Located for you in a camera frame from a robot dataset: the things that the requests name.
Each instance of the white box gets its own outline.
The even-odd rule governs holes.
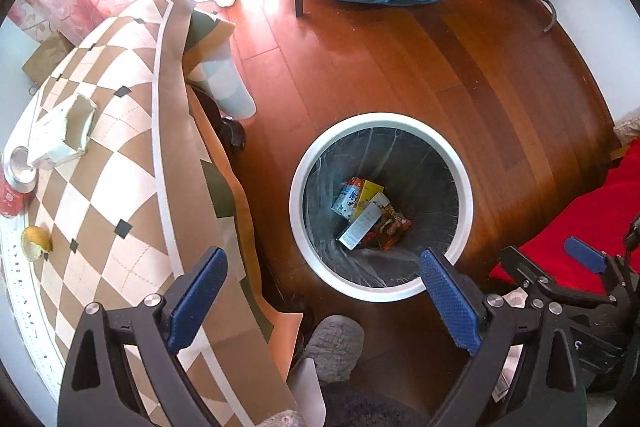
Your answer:
[[[349,250],[356,248],[362,238],[371,230],[371,227],[380,219],[382,207],[387,204],[389,204],[389,200],[382,192],[373,196],[356,220],[342,232],[338,241]]]
[[[27,163],[51,170],[86,152],[95,103],[74,93],[33,125]]]

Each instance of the open white carton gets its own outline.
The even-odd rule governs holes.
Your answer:
[[[97,106],[85,95],[74,93],[33,125],[27,163],[51,170],[86,151],[89,130]]]

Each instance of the wooden floor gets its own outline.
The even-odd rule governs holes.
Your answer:
[[[466,361],[425,295],[370,304],[337,294],[305,264],[289,228],[294,171],[313,140],[349,116],[407,114],[441,133],[471,178],[475,215],[458,267],[485,285],[495,253],[538,233],[603,180],[612,122],[590,72],[535,0],[444,0],[410,9],[239,0],[236,63],[258,108],[234,167],[257,238],[288,298],[316,319],[366,331],[355,385],[433,412]]]

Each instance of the yellow package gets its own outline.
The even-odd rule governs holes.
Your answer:
[[[373,196],[378,194],[379,192],[383,192],[385,187],[382,185],[375,184],[374,182],[370,182],[368,180],[364,180],[362,184],[362,188],[360,189],[360,193],[358,195],[358,201],[356,202],[355,210],[351,217],[349,218],[349,222],[352,223],[355,219],[362,213],[362,211],[367,206],[367,203],[371,200]]]

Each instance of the gray slipper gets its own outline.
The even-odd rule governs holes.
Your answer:
[[[303,358],[314,360],[321,383],[346,381],[362,354],[363,344],[364,330],[356,321],[331,315],[311,334]]]

